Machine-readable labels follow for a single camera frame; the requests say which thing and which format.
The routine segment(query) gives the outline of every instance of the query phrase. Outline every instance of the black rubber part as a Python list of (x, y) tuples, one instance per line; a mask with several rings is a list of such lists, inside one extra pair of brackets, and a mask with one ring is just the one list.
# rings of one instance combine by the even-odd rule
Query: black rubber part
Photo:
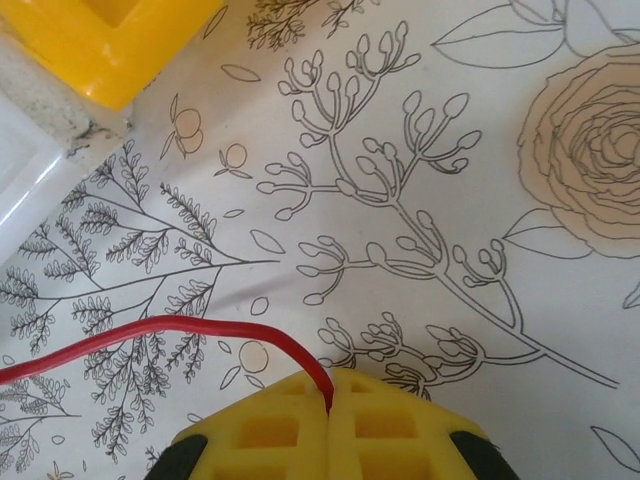
[(454, 432), (450, 438), (478, 480), (519, 480), (489, 440), (470, 432)]
[(207, 442), (204, 435), (191, 435), (171, 445), (144, 480), (189, 480)]

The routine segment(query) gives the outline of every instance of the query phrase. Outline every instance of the rose drawing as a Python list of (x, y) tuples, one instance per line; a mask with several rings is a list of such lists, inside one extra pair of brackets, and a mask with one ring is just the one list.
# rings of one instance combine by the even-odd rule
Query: rose drawing
[(640, 256), (640, 46), (549, 78), (518, 140), (524, 187), (596, 252)]

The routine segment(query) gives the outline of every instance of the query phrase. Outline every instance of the yellow plastic object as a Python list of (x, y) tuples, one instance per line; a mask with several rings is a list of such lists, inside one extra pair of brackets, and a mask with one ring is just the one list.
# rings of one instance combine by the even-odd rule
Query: yellow plastic object
[(175, 478), (476, 479), (449, 437), (487, 439), (473, 422), (352, 370), (335, 370), (334, 383), (329, 418), (301, 372), (184, 430), (173, 445), (197, 435), (207, 441), (190, 476)]
[(0, 24), (90, 100), (120, 110), (223, 0), (0, 0)]

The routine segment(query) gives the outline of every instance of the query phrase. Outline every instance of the red cable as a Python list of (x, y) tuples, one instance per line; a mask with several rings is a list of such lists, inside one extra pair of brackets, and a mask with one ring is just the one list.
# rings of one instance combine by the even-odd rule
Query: red cable
[(202, 320), (181, 315), (161, 315), (129, 323), (108, 332), (69, 345), (42, 358), (0, 369), (0, 385), (15, 382), (21, 378), (37, 375), (52, 368), (69, 363), (77, 358), (94, 353), (102, 348), (123, 342), (140, 335), (167, 330), (199, 333), (218, 337), (251, 338), (268, 342), (280, 348), (293, 358), (313, 379), (324, 396), (327, 414), (333, 401), (333, 383), (322, 365), (302, 345), (278, 329), (267, 325), (246, 322), (225, 322)]

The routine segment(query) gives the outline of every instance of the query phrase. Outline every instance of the yellow toy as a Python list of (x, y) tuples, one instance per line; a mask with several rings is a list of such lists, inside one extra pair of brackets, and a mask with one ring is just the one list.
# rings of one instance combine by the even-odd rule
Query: yellow toy
[(513, 480), (473, 422), (361, 373), (334, 372), (327, 417), (295, 374), (184, 430), (146, 480)]
[(0, 27), (78, 93), (120, 110), (223, 0), (0, 0)]

